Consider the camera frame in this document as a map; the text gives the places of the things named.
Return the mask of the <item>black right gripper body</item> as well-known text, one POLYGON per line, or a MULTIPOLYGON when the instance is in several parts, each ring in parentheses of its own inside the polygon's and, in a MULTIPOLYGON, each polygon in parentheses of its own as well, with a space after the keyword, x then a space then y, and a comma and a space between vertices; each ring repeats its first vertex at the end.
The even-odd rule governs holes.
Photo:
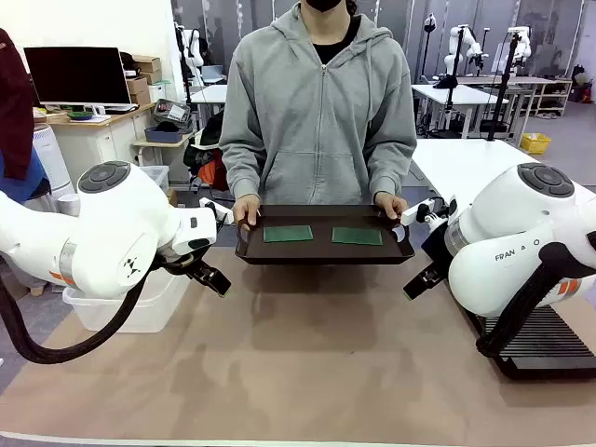
POLYGON ((448 228, 447 223, 442 223, 433 230, 427 238, 427 255, 432 260, 432 265, 438 274, 446 276, 451 264, 451 253, 445 243, 445 232, 448 228))

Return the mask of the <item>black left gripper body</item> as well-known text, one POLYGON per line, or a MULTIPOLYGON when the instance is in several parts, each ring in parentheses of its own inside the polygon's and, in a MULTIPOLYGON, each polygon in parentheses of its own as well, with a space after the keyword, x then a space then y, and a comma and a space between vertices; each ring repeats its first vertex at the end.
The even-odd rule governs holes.
POLYGON ((164 268, 174 276, 204 277, 211 274, 212 267, 203 261, 208 247, 191 251, 185 255, 176 255, 173 251, 156 254, 156 267, 164 268))

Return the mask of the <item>person's left hand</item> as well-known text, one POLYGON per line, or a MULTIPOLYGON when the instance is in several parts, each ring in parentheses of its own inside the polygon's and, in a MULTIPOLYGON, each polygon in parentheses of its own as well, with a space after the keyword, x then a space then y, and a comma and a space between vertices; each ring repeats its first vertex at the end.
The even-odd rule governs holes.
POLYGON ((408 204, 404 199, 387 192, 376 193, 374 204, 382 209, 389 219, 394 221, 399 220, 402 213, 408 209, 408 204))

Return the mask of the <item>person's right hand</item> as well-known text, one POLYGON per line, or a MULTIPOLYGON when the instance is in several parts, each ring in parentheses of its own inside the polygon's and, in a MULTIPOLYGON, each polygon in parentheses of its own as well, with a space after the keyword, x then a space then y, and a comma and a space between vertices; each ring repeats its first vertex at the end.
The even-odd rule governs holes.
POLYGON ((254 227, 259 216, 260 206, 261 200, 256 195, 245 195, 237 198, 232 208, 236 225, 246 230, 254 227))

